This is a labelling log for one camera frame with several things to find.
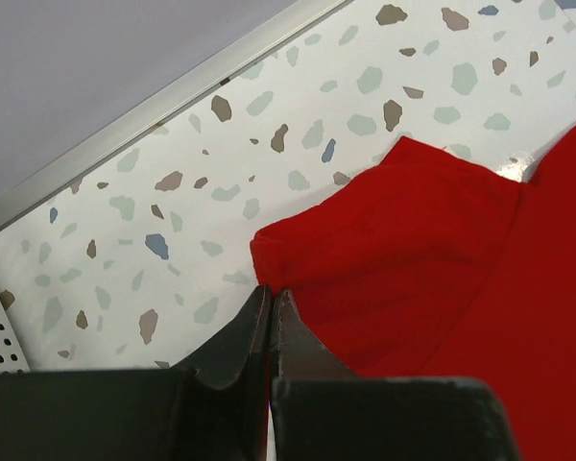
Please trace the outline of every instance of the blue speckle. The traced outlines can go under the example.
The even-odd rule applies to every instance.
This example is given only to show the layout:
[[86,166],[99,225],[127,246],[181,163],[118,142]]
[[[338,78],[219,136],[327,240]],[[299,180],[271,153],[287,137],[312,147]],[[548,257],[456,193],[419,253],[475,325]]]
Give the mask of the blue speckle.
[[499,13],[499,10],[495,5],[488,5],[478,12],[478,14],[483,16],[495,16],[497,13]]
[[162,259],[169,258],[169,247],[166,245],[164,237],[159,233],[147,235],[145,237],[145,245]]
[[562,10],[576,8],[576,0],[555,0]]
[[323,163],[328,163],[333,159],[333,154],[335,154],[335,144],[337,144],[335,139],[331,139],[328,141],[328,144],[326,144],[323,153]]

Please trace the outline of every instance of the gray surface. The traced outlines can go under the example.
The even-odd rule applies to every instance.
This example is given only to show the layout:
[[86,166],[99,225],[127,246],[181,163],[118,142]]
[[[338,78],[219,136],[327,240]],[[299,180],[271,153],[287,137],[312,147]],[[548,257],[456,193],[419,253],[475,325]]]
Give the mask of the gray surface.
[[0,196],[295,0],[3,0]]

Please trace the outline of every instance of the brown speckle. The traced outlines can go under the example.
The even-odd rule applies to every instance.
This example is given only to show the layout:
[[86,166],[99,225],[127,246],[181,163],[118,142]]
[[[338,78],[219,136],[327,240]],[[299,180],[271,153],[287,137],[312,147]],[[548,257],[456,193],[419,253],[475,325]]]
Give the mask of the brown speckle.
[[152,205],[152,214],[156,218],[164,219],[164,215],[162,214],[162,211],[158,205]]
[[4,310],[8,310],[11,304],[15,302],[15,295],[9,290],[4,290],[0,292],[0,304],[4,307]]
[[284,136],[288,133],[288,125],[285,123],[277,129],[276,134],[271,139],[271,148],[279,153],[284,152]]
[[150,309],[138,319],[139,334],[146,346],[152,342],[152,336],[156,332],[157,313]]
[[384,5],[375,16],[375,20],[380,26],[397,24],[397,22],[404,21],[405,19],[407,19],[407,12],[395,5]]
[[508,63],[502,60],[501,58],[495,58],[492,60],[492,71],[495,75],[503,74],[504,70],[508,67]]
[[78,180],[74,181],[73,183],[71,183],[69,185],[70,191],[73,193],[73,195],[75,195],[77,192],[79,192],[79,188],[81,187],[81,183],[83,181],[84,181],[83,178],[79,178]]
[[89,241],[89,243],[87,244],[87,250],[85,250],[85,253],[91,257],[92,259],[96,257],[96,240],[91,239]]
[[155,190],[161,190],[163,192],[175,190],[181,185],[181,178],[183,178],[183,174],[179,171],[174,171],[170,175],[162,178],[162,181],[156,184]]
[[384,121],[386,122],[386,130],[391,132],[399,124],[403,108],[392,99],[384,105]]
[[533,67],[536,65],[536,62],[540,60],[540,55],[537,51],[532,51],[529,53],[529,67]]
[[218,120],[226,122],[232,118],[230,103],[221,96],[214,96],[211,100],[211,110],[216,114]]
[[205,184],[207,184],[209,180],[206,177],[198,178],[194,183],[195,189],[202,189]]
[[338,171],[333,175],[333,182],[337,185],[346,185],[349,182],[349,176]]
[[75,322],[75,325],[77,325],[77,327],[80,329],[87,328],[87,317],[85,317],[85,312],[82,310],[80,310],[79,314],[77,314],[77,321]]
[[450,8],[442,8],[442,19],[451,31],[464,31],[469,28],[469,19]]
[[405,91],[405,94],[407,94],[410,99],[422,99],[422,96],[424,96],[424,91],[410,86],[404,86],[403,91]]
[[416,55],[416,48],[401,48],[399,53],[401,53],[403,56],[411,57]]

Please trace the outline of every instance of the folded red cloth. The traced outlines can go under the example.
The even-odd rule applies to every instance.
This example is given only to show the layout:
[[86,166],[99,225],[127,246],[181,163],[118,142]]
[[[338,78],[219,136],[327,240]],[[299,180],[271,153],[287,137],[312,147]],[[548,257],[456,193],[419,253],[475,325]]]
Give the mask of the folded red cloth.
[[252,257],[360,375],[480,378],[525,459],[576,460],[576,128],[529,183],[401,138]]

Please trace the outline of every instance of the speckled tabletop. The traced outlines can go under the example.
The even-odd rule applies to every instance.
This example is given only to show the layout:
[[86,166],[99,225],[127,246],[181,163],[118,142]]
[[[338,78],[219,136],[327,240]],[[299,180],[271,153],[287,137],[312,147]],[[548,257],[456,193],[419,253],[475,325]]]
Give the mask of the speckled tabletop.
[[518,179],[576,122],[576,1],[559,3],[355,0],[0,232],[31,367],[178,361],[255,286],[256,230],[402,135]]

